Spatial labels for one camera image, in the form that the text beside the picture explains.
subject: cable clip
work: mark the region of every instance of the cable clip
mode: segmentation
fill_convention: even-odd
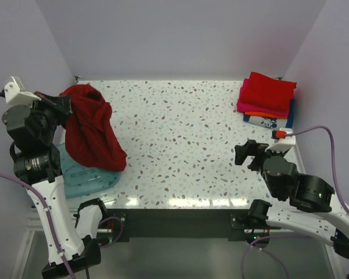
[[[43,208],[44,212],[48,212],[48,211],[50,211],[51,209],[52,209],[52,206],[49,206],[49,207],[47,207],[47,208]]]

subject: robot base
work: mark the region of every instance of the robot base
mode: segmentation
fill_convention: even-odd
[[[85,247],[83,253],[69,261],[74,273],[101,262],[101,251],[97,240],[88,235],[83,238],[83,242]],[[41,273],[43,279],[58,279],[69,275],[64,264],[56,265],[55,263],[46,265]]]

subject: lavender wall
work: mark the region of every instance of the lavender wall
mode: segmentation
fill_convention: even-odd
[[[54,95],[73,82],[35,0],[0,0],[0,90],[12,75],[31,90]],[[0,171],[13,174],[11,140],[1,122],[7,108],[0,98]],[[0,279],[12,272],[30,204],[22,187],[0,178]]]
[[[88,78],[282,76],[325,0],[37,0]]]
[[[327,0],[285,79],[298,82],[295,130],[323,124],[333,131],[337,175],[349,204],[349,0]],[[307,172],[333,184],[325,132],[299,136],[298,144]],[[349,271],[349,262],[344,266]]]

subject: terrazzo tabletop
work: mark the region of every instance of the terrazzo tabletop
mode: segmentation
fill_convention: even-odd
[[[248,209],[254,199],[289,206],[247,169],[251,159],[234,165],[235,145],[273,143],[270,129],[236,112],[241,81],[79,81],[87,83],[113,107],[127,167],[113,188],[67,200],[71,209],[92,198],[127,209]],[[286,159],[297,163],[293,150]]]

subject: crumpled red towel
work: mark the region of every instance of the crumpled red towel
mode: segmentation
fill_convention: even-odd
[[[77,84],[60,96],[71,96],[72,115],[66,122],[66,150],[86,167],[123,171],[127,154],[112,130],[112,108],[92,86]]]
[[[263,74],[252,72],[240,101],[262,108],[288,112],[294,98],[296,83],[276,80]]]

